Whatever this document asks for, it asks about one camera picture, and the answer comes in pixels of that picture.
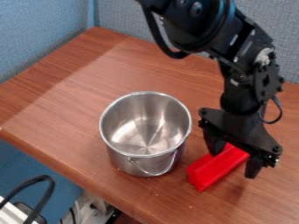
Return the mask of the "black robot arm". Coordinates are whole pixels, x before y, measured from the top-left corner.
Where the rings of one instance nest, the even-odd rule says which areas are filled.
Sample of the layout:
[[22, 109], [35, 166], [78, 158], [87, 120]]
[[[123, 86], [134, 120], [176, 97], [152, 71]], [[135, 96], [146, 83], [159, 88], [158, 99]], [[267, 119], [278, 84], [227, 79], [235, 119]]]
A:
[[278, 103], [279, 75], [274, 40], [239, 10], [235, 0], [136, 0], [155, 43], [164, 54], [183, 59], [206, 52], [218, 61], [224, 79], [220, 108], [199, 109], [199, 126], [210, 154], [224, 144], [248, 153], [246, 177], [279, 162], [283, 147], [266, 126], [267, 104]]

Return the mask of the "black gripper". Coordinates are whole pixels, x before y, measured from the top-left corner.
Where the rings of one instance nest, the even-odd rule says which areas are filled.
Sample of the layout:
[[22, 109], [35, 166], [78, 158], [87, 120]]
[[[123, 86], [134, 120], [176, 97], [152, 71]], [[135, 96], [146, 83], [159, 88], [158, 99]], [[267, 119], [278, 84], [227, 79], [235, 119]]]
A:
[[199, 116], [210, 154], [219, 155], [230, 143], [251, 155], [246, 166], [247, 179], [258, 176], [263, 166], [276, 166], [283, 147], [267, 132], [258, 113], [232, 115], [222, 109], [200, 108]]

